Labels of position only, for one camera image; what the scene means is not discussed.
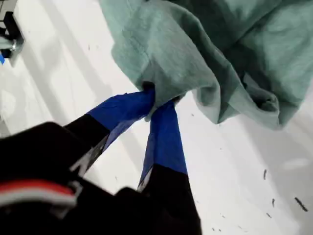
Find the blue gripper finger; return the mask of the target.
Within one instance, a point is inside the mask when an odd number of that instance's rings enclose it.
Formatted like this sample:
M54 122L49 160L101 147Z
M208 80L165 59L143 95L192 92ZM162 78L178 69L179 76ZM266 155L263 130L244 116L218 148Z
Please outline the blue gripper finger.
M156 235L200 235L178 116L172 101L152 115L138 190L147 199Z
M84 174L121 134L148 115L154 102L153 88L115 95L64 126L90 146L87 154L78 158L70 170Z

